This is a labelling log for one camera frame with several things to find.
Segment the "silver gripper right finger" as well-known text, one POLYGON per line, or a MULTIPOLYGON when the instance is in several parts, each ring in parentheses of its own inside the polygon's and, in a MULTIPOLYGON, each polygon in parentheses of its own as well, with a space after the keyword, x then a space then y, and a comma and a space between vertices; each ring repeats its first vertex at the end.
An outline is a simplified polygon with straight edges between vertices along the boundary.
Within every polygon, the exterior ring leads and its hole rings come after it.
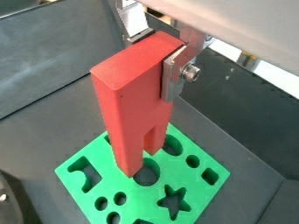
POLYGON ((182 24, 180 40, 183 45, 163 61, 162 99, 166 102, 171 102, 180 94, 186 81, 196 81, 200 69, 192 64, 192 60, 215 38, 182 24))

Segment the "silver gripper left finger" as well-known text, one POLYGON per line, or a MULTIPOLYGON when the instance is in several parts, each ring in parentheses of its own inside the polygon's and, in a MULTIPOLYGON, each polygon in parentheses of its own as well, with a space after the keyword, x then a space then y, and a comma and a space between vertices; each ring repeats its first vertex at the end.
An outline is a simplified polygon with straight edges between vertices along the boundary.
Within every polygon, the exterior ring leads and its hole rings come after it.
POLYGON ((147 23, 143 5, 136 0, 116 0, 116 15, 126 47, 155 33, 147 23))

